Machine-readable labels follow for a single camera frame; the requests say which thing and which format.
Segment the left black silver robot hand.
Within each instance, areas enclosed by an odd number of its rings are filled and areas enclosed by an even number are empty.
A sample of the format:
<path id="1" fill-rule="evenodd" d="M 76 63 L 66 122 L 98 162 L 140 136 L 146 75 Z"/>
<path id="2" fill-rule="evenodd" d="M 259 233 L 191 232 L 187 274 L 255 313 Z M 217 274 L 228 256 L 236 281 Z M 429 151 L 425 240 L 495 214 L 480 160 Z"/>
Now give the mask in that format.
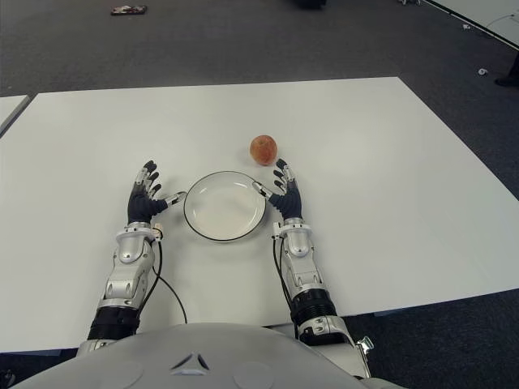
<path id="1" fill-rule="evenodd" d="M 163 194 L 157 198 L 162 188 L 162 184 L 157 182 L 159 176 L 154 160 L 146 162 L 137 173 L 127 203 L 128 224 L 150 224 L 154 216 L 186 198 L 187 192 L 184 190 L 174 194 Z"/>

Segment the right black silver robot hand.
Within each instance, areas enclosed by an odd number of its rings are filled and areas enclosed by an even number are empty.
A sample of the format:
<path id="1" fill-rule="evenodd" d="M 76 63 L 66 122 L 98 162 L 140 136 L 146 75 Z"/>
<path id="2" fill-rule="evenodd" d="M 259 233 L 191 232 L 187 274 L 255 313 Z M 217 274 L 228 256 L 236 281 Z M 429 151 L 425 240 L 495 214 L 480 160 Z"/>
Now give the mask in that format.
<path id="1" fill-rule="evenodd" d="M 277 160 L 276 167 L 273 171 L 277 178 L 274 185 L 281 190 L 281 194 L 272 192 L 258 181 L 253 181 L 252 186 L 281 213 L 283 220 L 302 219 L 302 198 L 295 175 L 283 159 Z"/>

